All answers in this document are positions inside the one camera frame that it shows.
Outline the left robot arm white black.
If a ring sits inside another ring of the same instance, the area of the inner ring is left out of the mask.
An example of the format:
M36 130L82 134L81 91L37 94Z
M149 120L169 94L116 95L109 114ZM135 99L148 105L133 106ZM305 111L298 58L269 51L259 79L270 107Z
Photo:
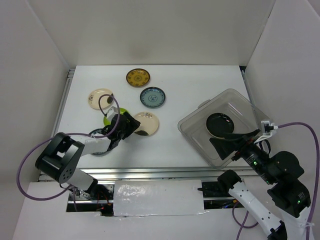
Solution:
M35 167L60 185L68 184L80 190L88 200L106 190L98 180L78 168L82 156L106 154L121 140L133 134L141 123L128 112L113 114L110 124L81 135L79 140L59 132L49 142L35 162Z

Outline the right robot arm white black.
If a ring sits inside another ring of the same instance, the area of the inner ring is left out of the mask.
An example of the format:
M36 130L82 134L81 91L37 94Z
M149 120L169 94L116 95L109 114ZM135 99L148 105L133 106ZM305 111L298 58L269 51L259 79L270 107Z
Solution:
M267 193L279 208L282 219L274 216L248 190L235 171L227 170L220 175L217 184L221 195L234 197L255 218L267 239L314 239L311 221L316 200L299 181L304 170L293 153L280 151L269 157L249 134L228 134L225 139L212 137L210 142L222 159L234 153L233 160L244 159L264 182L272 186Z

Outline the small cream plate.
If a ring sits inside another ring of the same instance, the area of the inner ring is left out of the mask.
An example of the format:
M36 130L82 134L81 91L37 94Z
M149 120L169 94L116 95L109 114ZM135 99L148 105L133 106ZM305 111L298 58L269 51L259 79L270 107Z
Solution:
M224 139L225 132L219 128L207 128L207 131L213 138Z

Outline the black glossy plate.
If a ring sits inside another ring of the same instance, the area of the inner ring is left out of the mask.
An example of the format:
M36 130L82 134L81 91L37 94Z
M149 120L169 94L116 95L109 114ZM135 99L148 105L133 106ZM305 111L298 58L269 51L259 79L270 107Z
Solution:
M206 119L205 123L206 129L207 128L219 128L224 131L224 134L230 133L232 134L235 129L234 122L232 119L224 114L224 113L213 113Z

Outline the large cream plate dark patch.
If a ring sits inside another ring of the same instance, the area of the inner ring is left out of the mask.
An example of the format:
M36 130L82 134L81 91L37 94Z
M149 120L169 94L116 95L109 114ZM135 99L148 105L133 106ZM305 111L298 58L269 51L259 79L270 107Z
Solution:
M159 128L159 119L151 112L143 111L134 115L134 119L140 122L140 126L134 131L140 136L151 136Z

